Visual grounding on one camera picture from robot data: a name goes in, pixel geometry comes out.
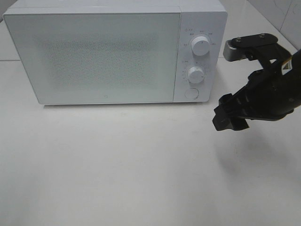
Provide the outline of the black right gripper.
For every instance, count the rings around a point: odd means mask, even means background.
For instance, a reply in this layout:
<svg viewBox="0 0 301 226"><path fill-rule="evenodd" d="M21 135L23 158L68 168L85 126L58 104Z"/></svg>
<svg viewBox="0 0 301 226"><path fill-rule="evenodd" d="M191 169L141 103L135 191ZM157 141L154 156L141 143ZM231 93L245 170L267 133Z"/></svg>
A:
<svg viewBox="0 0 301 226"><path fill-rule="evenodd" d="M219 99L212 120L217 131L249 128L246 120L278 121L301 105L301 52L290 54L276 44L268 58L259 56L262 72L235 94Z"/></svg>

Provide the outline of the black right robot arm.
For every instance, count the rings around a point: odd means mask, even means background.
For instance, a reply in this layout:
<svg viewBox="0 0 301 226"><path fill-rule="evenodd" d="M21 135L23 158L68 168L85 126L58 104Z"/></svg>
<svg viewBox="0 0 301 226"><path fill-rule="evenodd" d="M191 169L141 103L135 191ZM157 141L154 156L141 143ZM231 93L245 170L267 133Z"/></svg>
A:
<svg viewBox="0 0 301 226"><path fill-rule="evenodd" d="M301 105L301 52L276 59L252 72L235 94L219 99L213 125L217 131L247 129L247 120L278 121Z"/></svg>

